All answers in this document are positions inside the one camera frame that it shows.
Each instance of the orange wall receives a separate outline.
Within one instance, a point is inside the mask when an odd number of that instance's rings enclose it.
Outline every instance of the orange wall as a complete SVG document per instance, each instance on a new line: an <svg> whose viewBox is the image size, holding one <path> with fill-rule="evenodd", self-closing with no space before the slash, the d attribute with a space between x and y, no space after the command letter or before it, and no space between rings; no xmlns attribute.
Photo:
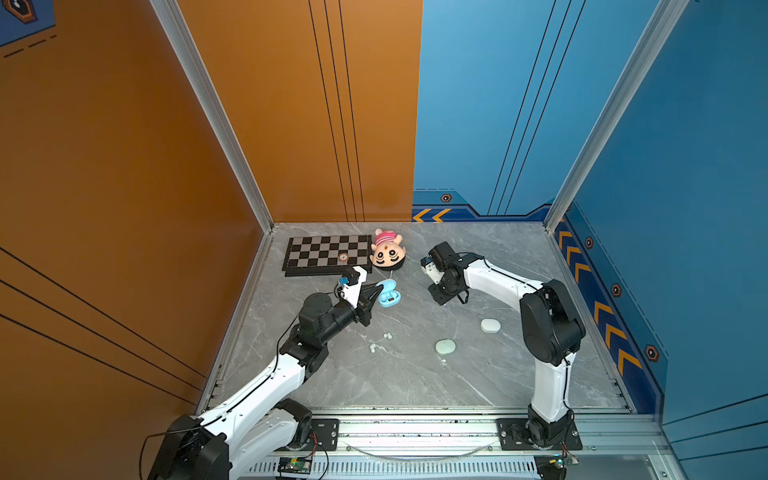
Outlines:
<svg viewBox="0 0 768 480"><path fill-rule="evenodd" d="M133 479L194 410L261 232L150 3L55 14L0 48L0 247L126 328L0 250L0 476Z"/></svg>
<svg viewBox="0 0 768 480"><path fill-rule="evenodd" d="M179 3L275 221L410 219L421 0Z"/></svg>

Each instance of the pink hat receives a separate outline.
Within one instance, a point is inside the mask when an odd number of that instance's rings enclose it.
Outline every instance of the pink hat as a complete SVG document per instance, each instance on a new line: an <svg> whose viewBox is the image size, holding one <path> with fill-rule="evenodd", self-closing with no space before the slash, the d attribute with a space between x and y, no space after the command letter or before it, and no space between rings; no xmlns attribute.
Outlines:
<svg viewBox="0 0 768 480"><path fill-rule="evenodd" d="M374 241L374 243L378 247L384 242L394 242L395 238L397 238L397 233L391 230L387 230L376 235L376 240Z"/></svg>

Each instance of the metal corner post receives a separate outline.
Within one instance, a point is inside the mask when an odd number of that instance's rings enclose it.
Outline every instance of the metal corner post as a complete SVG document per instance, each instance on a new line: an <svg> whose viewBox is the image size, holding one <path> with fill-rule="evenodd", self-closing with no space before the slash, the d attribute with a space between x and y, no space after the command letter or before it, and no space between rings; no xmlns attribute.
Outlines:
<svg viewBox="0 0 768 480"><path fill-rule="evenodd" d="M557 227L560 219L576 197L576 193L584 179L589 175L592 165L600 156L608 138L613 134L629 102L643 82L645 75L654 64L656 57L667 41L677 20L683 14L688 0L660 0L654 14L650 17L640 40L637 41L624 70L621 72L614 90L600 112L600 117L594 123L584 146L581 148L576 161L568 172L557 197L552 203L544 226L549 233Z"/></svg>
<svg viewBox="0 0 768 480"><path fill-rule="evenodd" d="M149 0L265 235L274 222L176 0Z"/></svg>

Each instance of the ventilation grille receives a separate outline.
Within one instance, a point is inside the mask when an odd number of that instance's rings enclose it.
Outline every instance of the ventilation grille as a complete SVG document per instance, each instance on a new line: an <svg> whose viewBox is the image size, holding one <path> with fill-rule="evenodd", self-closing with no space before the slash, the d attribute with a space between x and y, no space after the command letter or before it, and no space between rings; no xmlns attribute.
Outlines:
<svg viewBox="0 0 768 480"><path fill-rule="evenodd" d="M249 468L247 477L271 477L277 475L277 457L270 457ZM326 468L324 458L315 458L312 478ZM423 462L387 462L359 456L331 458L324 480L333 478L539 478L533 457L468 458L454 462L425 460Z"/></svg>

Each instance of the blue earbud case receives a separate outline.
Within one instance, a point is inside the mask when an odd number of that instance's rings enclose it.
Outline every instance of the blue earbud case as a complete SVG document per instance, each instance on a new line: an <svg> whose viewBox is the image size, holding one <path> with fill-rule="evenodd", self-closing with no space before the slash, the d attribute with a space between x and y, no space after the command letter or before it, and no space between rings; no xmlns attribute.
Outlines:
<svg viewBox="0 0 768 480"><path fill-rule="evenodd" d="M400 292L395 290L395 287L397 286L395 280L388 278L387 280L378 282L376 285L384 286L384 290L379 295L379 305L384 308L389 308L400 303Z"/></svg>

